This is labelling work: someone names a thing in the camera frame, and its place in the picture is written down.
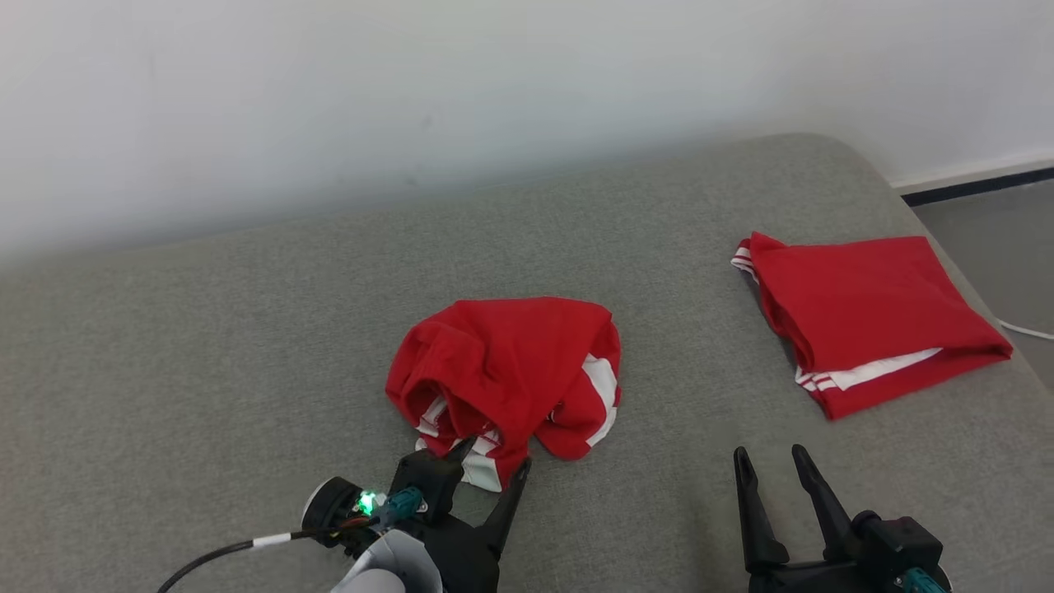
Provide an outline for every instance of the white stripe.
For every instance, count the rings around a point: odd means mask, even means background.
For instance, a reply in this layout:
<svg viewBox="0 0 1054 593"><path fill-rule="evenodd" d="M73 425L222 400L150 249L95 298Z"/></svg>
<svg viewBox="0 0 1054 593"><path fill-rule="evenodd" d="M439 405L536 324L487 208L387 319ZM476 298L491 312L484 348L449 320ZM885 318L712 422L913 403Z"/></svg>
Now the white stripe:
<svg viewBox="0 0 1054 593"><path fill-rule="evenodd" d="M739 268L739 269L743 270L744 272L749 273L750 277L754 278L754 281L758 281L758 274L754 273L754 268L753 266L750 266L750 265L744 265L743 263L737 263L735 259L733 259L731 264L735 265L736 268Z"/></svg>
<svg viewBox="0 0 1054 593"><path fill-rule="evenodd" d="M801 386L802 383L804 383L805 381L808 381L812 378L813 378L813 374L812 373L804 373L804 372L802 372L802 370L801 370L800 367L794 368L794 382L795 383Z"/></svg>
<svg viewBox="0 0 1054 593"><path fill-rule="evenodd" d="M614 378L614 371L611 370L611 363L607 359L586 355L586 360L582 363L582 371L589 377L589 382L592 383L593 390L597 390L597 395L600 396L607 412L604 423L591 437L586 439L586 444L591 448L606 437L614 424L614 417L618 415L618 410L614 408L614 391L618 388L618 381Z"/></svg>
<svg viewBox="0 0 1054 593"><path fill-rule="evenodd" d="M490 440L476 439L472 451L468 452L465 460L462 461L462 468L465 469L462 481L488 492L502 492L502 480L497 477L497 466L493 459L487 457L488 453L497 449L499 446L494 442L501 443L501 437L497 431L490 431L486 437ZM462 439L455 440L450 449L456 447L461 441ZM425 442L425 439L417 439L417 442L413 443L413 450L421 451L423 449L428 449L428 443Z"/></svg>
<svg viewBox="0 0 1054 593"><path fill-rule="evenodd" d="M493 459L476 453L475 448L465 456L462 468L465 469L465 475L462 476L463 482L490 492L502 492L502 480L497 478L497 466Z"/></svg>
<svg viewBox="0 0 1054 593"><path fill-rule="evenodd" d="M922 362L939 352L940 349L930 349L918 353L912 353L910 355L902 355L899 357L868 362L867 364L861 364L860 367L848 371L833 371L827 375L829 375L831 380L838 386L838 389L844 392L854 386L865 383L872 379L877 379L884 375L896 373L913 364Z"/></svg>
<svg viewBox="0 0 1054 593"><path fill-rule="evenodd" d="M276 543L285 543L293 538L291 533L279 533L277 535L269 535L266 537L257 537L253 540L253 548L264 548L265 546L274 546Z"/></svg>
<svg viewBox="0 0 1054 593"><path fill-rule="evenodd" d="M429 437L440 436L440 427L435 423L440 415L447 411L447 400L443 399L443 396L436 397L432 400L431 406L425 411L425 414L421 416L421 423L417 424L417 432Z"/></svg>

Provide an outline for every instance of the gray floor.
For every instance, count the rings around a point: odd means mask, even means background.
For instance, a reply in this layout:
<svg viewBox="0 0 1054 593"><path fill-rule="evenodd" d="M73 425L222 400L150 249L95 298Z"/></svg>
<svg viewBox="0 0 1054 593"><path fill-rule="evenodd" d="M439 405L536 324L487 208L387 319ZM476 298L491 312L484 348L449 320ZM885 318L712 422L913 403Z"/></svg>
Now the gray floor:
<svg viewBox="0 0 1054 593"><path fill-rule="evenodd" d="M914 211L996 317L1054 334L1054 180ZM1010 339L1054 391L1054 342L1018 334Z"/></svg>

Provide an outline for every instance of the gray fabric cushion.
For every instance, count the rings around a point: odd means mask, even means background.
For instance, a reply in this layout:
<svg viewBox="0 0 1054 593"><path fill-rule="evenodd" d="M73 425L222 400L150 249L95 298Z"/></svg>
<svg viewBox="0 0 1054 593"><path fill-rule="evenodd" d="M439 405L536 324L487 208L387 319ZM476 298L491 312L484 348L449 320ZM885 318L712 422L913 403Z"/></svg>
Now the gray fabric cushion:
<svg viewBox="0 0 1054 593"><path fill-rule="evenodd" d="M624 395L581 461L534 444L503 590L744 590L738 446L793 558L819 558L796 442L851 514L937 535L956 591L1049 588L1052 407L1026 362L828 422L728 264L752 230L925 232L846 146L789 135L9 276L0 590L155 590L215 547L294 529L330 476L385 488L414 440L383 392L406 331L456 299L538 294L614 314ZM455 514L492 502L463 487ZM328 591L348 566L294 542L178 590Z"/></svg>

